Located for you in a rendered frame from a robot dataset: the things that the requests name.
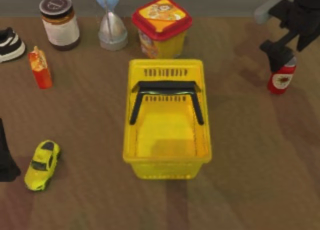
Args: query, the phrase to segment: black and white sneaker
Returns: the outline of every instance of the black and white sneaker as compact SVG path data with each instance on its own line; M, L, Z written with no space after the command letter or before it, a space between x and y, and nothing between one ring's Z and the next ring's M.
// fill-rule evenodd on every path
M18 59L25 52L25 43L11 27L0 30L0 63Z

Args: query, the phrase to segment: car roof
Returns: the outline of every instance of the car roof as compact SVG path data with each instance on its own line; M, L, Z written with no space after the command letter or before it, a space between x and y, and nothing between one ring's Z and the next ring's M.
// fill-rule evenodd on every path
M42 148L37 148L35 150L33 160L40 163L47 163L51 155L52 155L52 151L42 149Z

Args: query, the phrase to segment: brown table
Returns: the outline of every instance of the brown table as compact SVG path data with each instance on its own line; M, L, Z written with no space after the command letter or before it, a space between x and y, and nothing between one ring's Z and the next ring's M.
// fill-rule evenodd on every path
M298 56L287 93L273 96L258 45L284 34L278 22L196 18L182 57L204 62L213 161L190 181L147 181L122 159L128 61L145 56L129 19L127 48L101 49L99 21L79 19L81 45L57 52L40 19L0 19L44 50L54 74L39 90L26 57L0 65L11 154L25 173L40 141L63 151L47 191L29 192L23 176L0 184L1 229L320 229L318 40Z

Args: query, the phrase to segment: yellow plastic container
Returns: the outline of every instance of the yellow plastic container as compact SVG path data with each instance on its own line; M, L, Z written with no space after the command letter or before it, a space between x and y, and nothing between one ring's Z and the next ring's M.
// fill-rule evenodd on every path
M154 0L136 10L132 22L137 26L141 49L152 59L172 59L183 51L192 18L172 0Z
M124 161L142 179L192 179L211 158L202 62L130 61Z

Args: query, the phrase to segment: hourglass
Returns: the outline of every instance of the hourglass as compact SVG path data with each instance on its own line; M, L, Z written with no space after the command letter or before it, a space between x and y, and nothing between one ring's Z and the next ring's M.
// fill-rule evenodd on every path
M124 48L128 43L128 32L121 18L114 12L119 0L96 1L105 10L98 34L100 46L110 51Z

